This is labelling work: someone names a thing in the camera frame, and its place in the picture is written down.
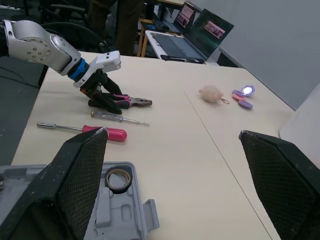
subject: pants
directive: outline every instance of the pants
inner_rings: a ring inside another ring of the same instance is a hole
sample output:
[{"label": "pants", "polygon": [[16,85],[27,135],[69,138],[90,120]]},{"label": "pants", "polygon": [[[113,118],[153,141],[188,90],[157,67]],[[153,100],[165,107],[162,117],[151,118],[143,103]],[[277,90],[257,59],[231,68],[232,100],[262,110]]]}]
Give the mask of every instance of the pants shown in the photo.
[{"label": "pants", "polygon": [[[88,21],[90,27],[103,32],[109,8],[117,0],[91,0]],[[118,0],[118,29],[116,46],[121,55],[132,56],[138,29],[138,20],[144,0]]]}]

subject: plush toy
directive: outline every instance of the plush toy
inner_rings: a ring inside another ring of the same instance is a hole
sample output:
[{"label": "plush toy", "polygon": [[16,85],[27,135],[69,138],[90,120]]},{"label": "plush toy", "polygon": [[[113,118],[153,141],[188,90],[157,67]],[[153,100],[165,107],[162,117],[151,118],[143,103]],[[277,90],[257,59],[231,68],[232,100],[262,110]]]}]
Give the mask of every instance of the plush toy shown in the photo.
[{"label": "plush toy", "polygon": [[227,100],[222,98],[224,94],[216,86],[204,86],[203,89],[199,90],[199,93],[202,99],[208,103],[216,103],[222,100],[225,104],[229,104]]}]

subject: white table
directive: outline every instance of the white table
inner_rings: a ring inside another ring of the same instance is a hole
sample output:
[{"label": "white table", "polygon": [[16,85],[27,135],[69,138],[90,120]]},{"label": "white table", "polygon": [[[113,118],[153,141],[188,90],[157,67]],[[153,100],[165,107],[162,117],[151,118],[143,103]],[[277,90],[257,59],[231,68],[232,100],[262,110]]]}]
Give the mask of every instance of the white table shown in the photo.
[{"label": "white table", "polygon": [[[82,55],[87,62],[95,56]],[[110,72],[111,79],[124,93],[153,100],[151,108],[132,108],[123,115],[150,127],[91,118],[87,97],[50,69],[12,164],[48,164],[73,136],[38,129],[37,121],[123,128],[127,141],[109,141],[105,160],[132,162],[141,200],[155,199],[160,228],[149,239],[279,239],[255,194],[238,135],[242,129],[277,135],[278,125],[293,111],[244,69],[121,60],[122,69]],[[200,100],[198,89],[208,84],[218,86],[230,104]],[[232,89],[246,84],[256,88],[252,111],[230,97]]]},{"label": "white table", "polygon": [[[152,47],[152,49],[154,50],[156,57],[158,59],[161,59],[161,55],[168,55],[164,49],[160,46],[160,44],[156,41],[156,39],[153,37],[153,34],[161,34],[161,35],[165,35],[165,36],[172,36],[172,34],[169,33],[162,33],[162,32],[158,32],[158,31],[150,31],[147,30],[145,31],[145,35]],[[206,62],[206,64],[211,65],[211,66],[219,66],[216,62]]]}]

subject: gray plastic case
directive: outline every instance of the gray plastic case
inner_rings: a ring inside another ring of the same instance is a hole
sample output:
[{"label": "gray plastic case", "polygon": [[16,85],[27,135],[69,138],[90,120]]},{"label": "gray plastic case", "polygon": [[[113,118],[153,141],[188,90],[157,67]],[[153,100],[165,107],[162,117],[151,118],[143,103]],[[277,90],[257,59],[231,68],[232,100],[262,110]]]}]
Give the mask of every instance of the gray plastic case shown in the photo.
[{"label": "gray plastic case", "polygon": [[[0,166],[5,178],[0,193],[0,224],[4,221],[32,179],[47,165]],[[132,183],[122,194],[113,194],[105,187],[110,168],[119,168],[132,176]],[[135,166],[130,162],[104,162],[100,187],[84,240],[146,240],[150,231],[159,228],[153,199],[141,204]]]}]

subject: pink screwdriver handle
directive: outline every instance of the pink screwdriver handle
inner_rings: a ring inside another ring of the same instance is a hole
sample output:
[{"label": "pink screwdriver handle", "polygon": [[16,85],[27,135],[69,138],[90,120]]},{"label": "pink screwdriver handle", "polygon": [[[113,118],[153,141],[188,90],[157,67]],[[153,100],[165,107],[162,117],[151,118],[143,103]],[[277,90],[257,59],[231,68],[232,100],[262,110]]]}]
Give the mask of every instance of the pink screwdriver handle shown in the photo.
[{"label": "pink screwdriver handle", "polygon": [[[94,129],[99,129],[101,128],[101,126],[88,126],[88,125],[84,125],[82,128],[82,132],[88,132]],[[111,127],[107,127],[106,129],[108,129],[109,132],[109,137],[108,140],[110,141],[115,141],[115,142],[124,142],[127,138],[127,132],[123,129],[117,129],[117,128],[111,128]]]}]

